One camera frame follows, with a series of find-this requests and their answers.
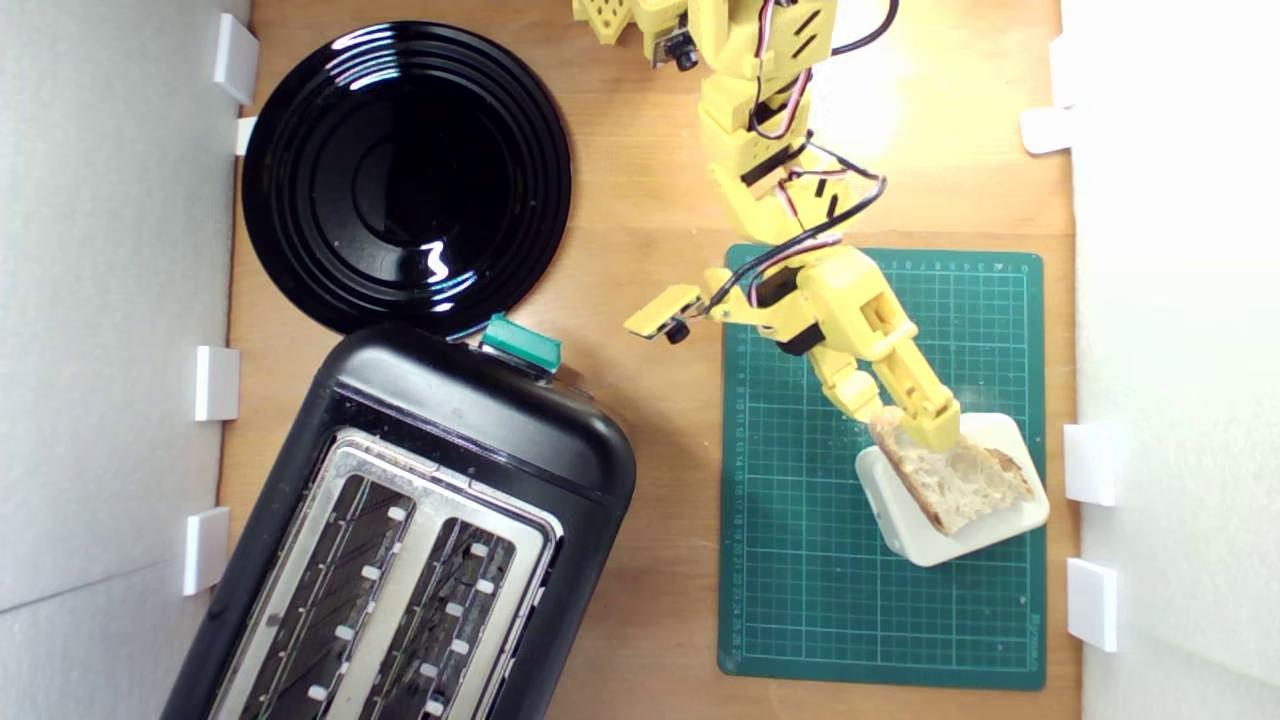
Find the glossy black plate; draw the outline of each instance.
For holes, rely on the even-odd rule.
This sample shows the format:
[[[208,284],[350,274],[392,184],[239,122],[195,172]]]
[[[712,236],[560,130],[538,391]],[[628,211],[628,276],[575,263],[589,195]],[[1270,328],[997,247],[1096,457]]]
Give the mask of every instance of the glossy black plate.
[[[276,86],[242,199],[266,273],[316,322],[457,337],[541,277],[570,184],[563,126],[527,65],[460,28],[396,22],[334,40]]]

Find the bread crust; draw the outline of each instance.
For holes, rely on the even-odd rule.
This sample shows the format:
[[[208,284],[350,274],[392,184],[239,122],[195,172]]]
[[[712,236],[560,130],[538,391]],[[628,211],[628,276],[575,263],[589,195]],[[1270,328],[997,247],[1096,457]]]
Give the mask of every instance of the bread crust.
[[[883,413],[881,413],[879,415],[873,418],[870,423],[868,423],[868,430],[872,436],[872,439],[876,441],[876,445],[884,454],[884,459],[888,460],[890,466],[893,468],[893,473],[902,482],[902,487],[906,488],[906,492],[910,493],[911,500],[915,501],[915,505],[919,506],[920,511],[929,520],[929,524],[933,525],[934,529],[937,529],[940,533],[950,537],[968,523],[963,523],[956,527],[948,527],[947,523],[942,519],[942,514],[936,507],[933,507],[933,505],[920,491],[919,483],[915,480],[915,478],[913,478],[911,474],[906,471],[906,468],[902,461],[901,450],[897,442],[893,439],[893,436],[897,432],[899,425],[901,424],[901,419],[902,419],[901,409],[888,406],[884,409]],[[963,436],[960,442],[968,443],[973,450],[986,454],[996,462],[996,465],[998,465],[998,468],[1002,471],[1012,475],[1014,479],[1016,480],[1016,488],[1019,489],[1021,500],[1032,500],[1034,497],[1030,482],[1027,479],[1027,475],[1023,473],[1023,469],[1018,465],[1018,462],[1012,457],[996,448],[977,446]]]

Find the white bracket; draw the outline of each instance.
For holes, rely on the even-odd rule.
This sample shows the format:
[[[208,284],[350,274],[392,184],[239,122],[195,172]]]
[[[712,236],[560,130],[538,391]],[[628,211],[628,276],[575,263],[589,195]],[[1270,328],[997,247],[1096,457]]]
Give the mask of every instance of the white bracket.
[[[1068,10],[1064,4],[1062,35],[1048,44],[1048,78],[1053,94],[1052,108],[1023,110],[1018,127],[1023,135],[1023,147],[1032,155],[1066,150],[1075,142],[1075,106],[1080,91],[1080,63],[1075,53],[1074,35],[1066,32]]]
[[[1066,630],[1105,652],[1116,651],[1117,584],[1111,568],[1066,560]]]
[[[253,135],[253,126],[257,124],[257,115],[241,118],[236,124],[236,156],[243,158],[248,152],[248,136]]]
[[[182,568],[182,594],[193,596],[212,587],[227,569],[230,539],[230,510],[214,507],[187,518],[187,550]]]
[[[257,77],[257,38],[230,13],[218,19],[218,54],[214,58],[214,82],[241,105],[253,102],[253,81]]]
[[[1102,425],[1062,425],[1066,497],[1111,507],[1116,503],[1120,454],[1116,432]]]
[[[239,416],[239,350],[196,348],[196,421]]]

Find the toast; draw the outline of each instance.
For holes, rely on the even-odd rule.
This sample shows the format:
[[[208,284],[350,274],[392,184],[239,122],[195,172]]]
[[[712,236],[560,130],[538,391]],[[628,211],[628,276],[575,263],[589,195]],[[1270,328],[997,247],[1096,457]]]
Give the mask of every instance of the toast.
[[[1034,497],[1012,457],[964,436],[946,452],[920,447],[888,406],[868,424],[872,438],[929,523],[952,536],[973,520]]]

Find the white wall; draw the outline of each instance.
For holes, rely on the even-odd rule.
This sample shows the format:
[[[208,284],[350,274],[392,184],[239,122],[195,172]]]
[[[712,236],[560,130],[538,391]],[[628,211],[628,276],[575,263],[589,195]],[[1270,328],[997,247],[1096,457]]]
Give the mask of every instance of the white wall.
[[[0,0],[0,717],[155,716],[207,602],[237,106],[220,6]]]
[[[1125,446],[1082,556],[1119,570],[1084,716],[1280,717],[1280,10],[1064,4],[1079,416]]]

